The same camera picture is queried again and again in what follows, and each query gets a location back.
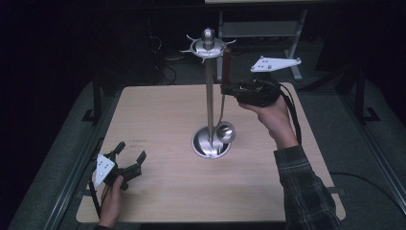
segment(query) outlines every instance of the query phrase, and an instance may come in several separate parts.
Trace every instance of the hand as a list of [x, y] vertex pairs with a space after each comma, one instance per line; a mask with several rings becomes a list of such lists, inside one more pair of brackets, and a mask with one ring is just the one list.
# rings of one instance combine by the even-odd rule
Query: hand
[[239, 106], [258, 114], [259, 121], [265, 125], [269, 135], [274, 138], [278, 150], [299, 145], [292, 125], [290, 125], [287, 105], [282, 96], [279, 96], [275, 103], [266, 107], [245, 103], [239, 103]]
[[123, 177], [119, 175], [114, 181], [113, 187], [106, 185], [101, 195], [101, 219], [100, 226], [113, 228], [119, 220], [122, 209], [122, 192], [120, 186], [123, 184]]

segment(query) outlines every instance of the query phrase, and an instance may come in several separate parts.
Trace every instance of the wrist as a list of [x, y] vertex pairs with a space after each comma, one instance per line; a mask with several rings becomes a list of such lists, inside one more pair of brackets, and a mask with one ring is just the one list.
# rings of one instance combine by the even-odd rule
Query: wrist
[[287, 129], [286, 131], [278, 132], [272, 136], [277, 144], [277, 150], [283, 150], [294, 146], [299, 146], [293, 130]]

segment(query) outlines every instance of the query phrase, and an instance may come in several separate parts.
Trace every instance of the black strap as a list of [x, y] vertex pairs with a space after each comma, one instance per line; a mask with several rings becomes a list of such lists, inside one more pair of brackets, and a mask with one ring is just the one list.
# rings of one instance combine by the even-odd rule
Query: black strap
[[284, 99], [284, 101], [287, 104], [287, 108], [289, 109], [290, 115], [292, 116], [292, 122], [293, 122], [293, 126], [295, 127], [295, 131], [296, 131], [296, 139], [298, 140], [299, 145], [302, 144], [302, 130], [301, 130], [301, 126], [299, 125], [299, 119], [298, 119], [298, 114], [296, 112], [296, 107], [295, 107], [295, 102], [293, 101], [293, 97], [290, 94], [290, 91], [283, 85], [278, 83], [279, 86], [283, 87], [289, 94], [289, 97], [286, 96], [286, 94], [283, 93], [283, 91], [280, 89], [280, 93]]

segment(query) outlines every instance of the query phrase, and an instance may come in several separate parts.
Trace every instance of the plaid shirt sleeve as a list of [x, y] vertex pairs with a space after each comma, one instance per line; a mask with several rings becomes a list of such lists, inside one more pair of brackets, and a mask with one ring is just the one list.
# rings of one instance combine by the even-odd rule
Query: plaid shirt sleeve
[[312, 170], [302, 146], [276, 150], [286, 229], [340, 229], [335, 203]]

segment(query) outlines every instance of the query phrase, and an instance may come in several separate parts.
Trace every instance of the wooden table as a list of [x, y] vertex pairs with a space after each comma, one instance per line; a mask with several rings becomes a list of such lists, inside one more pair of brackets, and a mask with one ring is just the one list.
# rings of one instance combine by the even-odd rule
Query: wooden table
[[[333, 187], [293, 86], [285, 84], [297, 105], [303, 146], [327, 187]], [[221, 94], [214, 86], [214, 120], [219, 117]], [[117, 157], [120, 168], [135, 163], [145, 150], [143, 174], [123, 192], [123, 222], [284, 221], [282, 186], [273, 156], [276, 149], [257, 115], [226, 97], [224, 121], [237, 137], [230, 151], [215, 160], [193, 152], [192, 135], [207, 126], [205, 85], [127, 87], [120, 98], [101, 148], [113, 150], [125, 141]], [[340, 219], [345, 210], [332, 195]], [[90, 196], [84, 196], [79, 222], [98, 222]]]

